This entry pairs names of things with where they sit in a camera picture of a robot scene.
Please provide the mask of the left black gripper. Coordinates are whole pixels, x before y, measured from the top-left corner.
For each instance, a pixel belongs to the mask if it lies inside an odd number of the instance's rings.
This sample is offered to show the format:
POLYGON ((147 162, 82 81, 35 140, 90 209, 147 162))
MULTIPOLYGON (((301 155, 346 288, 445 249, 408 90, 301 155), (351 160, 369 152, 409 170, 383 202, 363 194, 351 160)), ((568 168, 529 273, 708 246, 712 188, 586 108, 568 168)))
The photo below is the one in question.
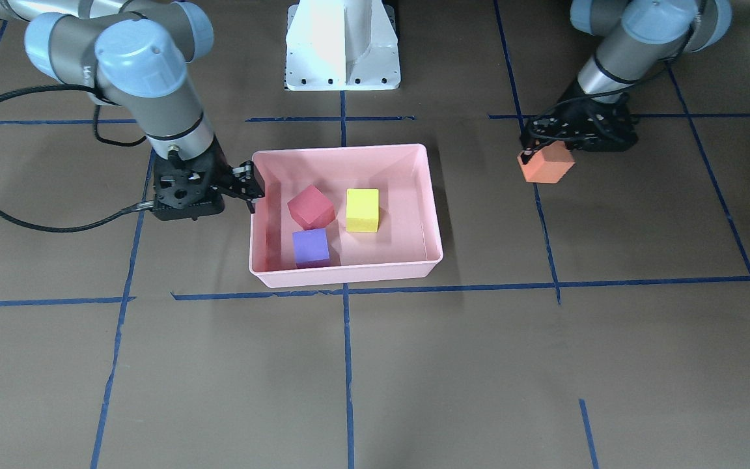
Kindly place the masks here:
POLYGON ((547 117, 526 122, 519 161, 529 164, 545 149, 623 152, 636 145, 637 119, 628 109, 629 94, 612 94, 607 100, 587 98, 580 85, 569 85, 547 117))

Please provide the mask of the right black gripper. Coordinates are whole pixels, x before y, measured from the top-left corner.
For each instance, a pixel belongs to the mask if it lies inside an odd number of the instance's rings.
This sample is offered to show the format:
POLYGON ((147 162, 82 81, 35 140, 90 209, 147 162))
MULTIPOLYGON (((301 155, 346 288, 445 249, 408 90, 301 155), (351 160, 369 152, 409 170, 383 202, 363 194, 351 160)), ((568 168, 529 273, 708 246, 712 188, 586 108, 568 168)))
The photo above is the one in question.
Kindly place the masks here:
POLYGON ((160 156, 154 161, 154 208, 152 213, 161 221, 216 216, 225 210, 223 196, 243 200, 250 214, 256 213, 256 200, 266 196, 266 184, 258 166, 248 160, 231 168, 221 150, 218 138, 196 158, 167 160, 160 156))

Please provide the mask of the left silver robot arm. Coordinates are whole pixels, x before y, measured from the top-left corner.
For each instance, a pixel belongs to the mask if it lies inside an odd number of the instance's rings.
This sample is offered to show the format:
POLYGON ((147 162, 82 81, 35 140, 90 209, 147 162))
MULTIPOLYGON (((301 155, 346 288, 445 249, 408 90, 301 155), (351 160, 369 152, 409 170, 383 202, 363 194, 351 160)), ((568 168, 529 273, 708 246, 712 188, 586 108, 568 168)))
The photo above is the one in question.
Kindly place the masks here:
POLYGON ((732 23, 729 1, 574 1, 570 21, 601 44, 556 104, 527 120, 521 163, 550 147, 622 152, 638 140, 629 90, 651 80, 656 64, 674 63, 719 41, 732 23))

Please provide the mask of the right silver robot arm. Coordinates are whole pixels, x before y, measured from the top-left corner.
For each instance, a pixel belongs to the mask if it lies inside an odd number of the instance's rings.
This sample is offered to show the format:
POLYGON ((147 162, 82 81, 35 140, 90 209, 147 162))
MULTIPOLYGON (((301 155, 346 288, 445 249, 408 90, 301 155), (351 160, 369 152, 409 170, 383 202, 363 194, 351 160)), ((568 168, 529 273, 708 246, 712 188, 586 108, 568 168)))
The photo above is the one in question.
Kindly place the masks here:
POLYGON ((232 168, 196 92, 188 65, 214 45, 208 16, 191 2, 0 1, 0 19, 26 21, 24 48, 53 85, 0 95, 86 92, 96 107, 127 109, 156 154, 154 199, 121 210, 159 220, 196 220, 224 197, 254 211, 265 185, 254 163, 232 168))

